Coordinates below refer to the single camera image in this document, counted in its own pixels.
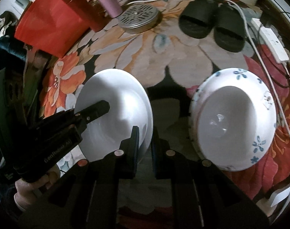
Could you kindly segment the left hand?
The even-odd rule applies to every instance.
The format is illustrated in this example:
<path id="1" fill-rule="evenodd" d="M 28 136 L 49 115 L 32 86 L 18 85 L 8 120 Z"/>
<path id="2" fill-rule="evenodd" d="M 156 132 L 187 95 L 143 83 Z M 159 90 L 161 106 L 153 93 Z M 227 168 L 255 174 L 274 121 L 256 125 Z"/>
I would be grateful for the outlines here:
<path id="1" fill-rule="evenodd" d="M 16 206 L 25 212 L 38 200 L 39 189 L 50 189 L 60 179 L 60 176 L 60 169 L 55 165 L 36 182 L 29 183 L 22 178 L 17 180 L 15 182 L 16 193 L 14 195 Z"/>

